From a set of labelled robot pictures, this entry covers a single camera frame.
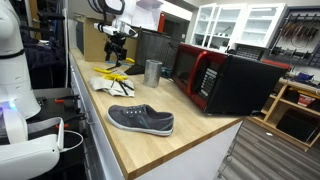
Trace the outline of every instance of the shoe lace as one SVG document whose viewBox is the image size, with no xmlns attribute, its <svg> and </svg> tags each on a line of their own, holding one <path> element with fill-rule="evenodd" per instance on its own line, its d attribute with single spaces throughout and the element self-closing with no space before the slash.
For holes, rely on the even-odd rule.
<svg viewBox="0 0 320 180">
<path fill-rule="evenodd" d="M 139 105 L 139 106 L 131 106 L 127 108 L 126 113 L 127 114 L 140 114 L 144 111 L 144 106 L 143 105 Z"/>
</svg>

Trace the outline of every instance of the white robot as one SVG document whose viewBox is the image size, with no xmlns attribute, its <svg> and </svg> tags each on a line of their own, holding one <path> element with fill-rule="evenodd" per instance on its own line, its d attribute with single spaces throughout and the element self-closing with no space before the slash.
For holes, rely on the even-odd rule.
<svg viewBox="0 0 320 180">
<path fill-rule="evenodd" d="M 116 15 L 112 26 L 96 25 L 110 35 L 112 48 L 120 45 L 121 50 L 126 37 L 136 36 L 136 32 L 130 28 L 136 1 L 90 0 L 90 5 L 94 10 L 101 10 L 101 13 Z M 19 26 L 19 18 L 10 1 L 0 0 L 0 137 L 5 136 L 10 142 L 0 145 L 0 179 L 10 180 L 39 176 L 56 165 L 60 152 L 72 149 L 63 148 L 61 118 L 26 123 L 26 119 L 40 111 L 40 106 L 31 89 Z M 28 133 L 59 123 L 58 135 L 28 140 Z"/>
</svg>

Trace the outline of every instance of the blue light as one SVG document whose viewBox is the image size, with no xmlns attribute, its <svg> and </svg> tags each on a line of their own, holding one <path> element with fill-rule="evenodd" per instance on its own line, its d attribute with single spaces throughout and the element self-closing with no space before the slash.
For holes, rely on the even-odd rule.
<svg viewBox="0 0 320 180">
<path fill-rule="evenodd" d="M 17 107 L 16 107 L 16 105 L 14 104 L 14 102 L 9 101 L 9 106 L 10 106 L 10 108 L 11 108 L 12 110 L 17 110 Z"/>
</svg>

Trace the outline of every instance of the microwave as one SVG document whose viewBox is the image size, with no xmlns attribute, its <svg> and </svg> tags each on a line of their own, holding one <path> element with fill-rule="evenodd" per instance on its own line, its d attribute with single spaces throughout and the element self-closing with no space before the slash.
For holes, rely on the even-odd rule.
<svg viewBox="0 0 320 180">
<path fill-rule="evenodd" d="M 259 113 L 286 69 L 180 44 L 172 79 L 206 114 Z"/>
</svg>

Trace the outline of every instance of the white cabinet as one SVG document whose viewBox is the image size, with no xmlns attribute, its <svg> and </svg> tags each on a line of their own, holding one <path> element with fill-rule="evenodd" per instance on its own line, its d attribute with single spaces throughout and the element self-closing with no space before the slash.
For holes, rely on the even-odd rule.
<svg viewBox="0 0 320 180">
<path fill-rule="evenodd" d="M 225 51 L 233 43 L 245 8 L 246 4 L 201 6 L 190 44 Z"/>
<path fill-rule="evenodd" d="M 235 42 L 268 48 L 285 8 L 285 3 L 249 5 Z"/>
</svg>

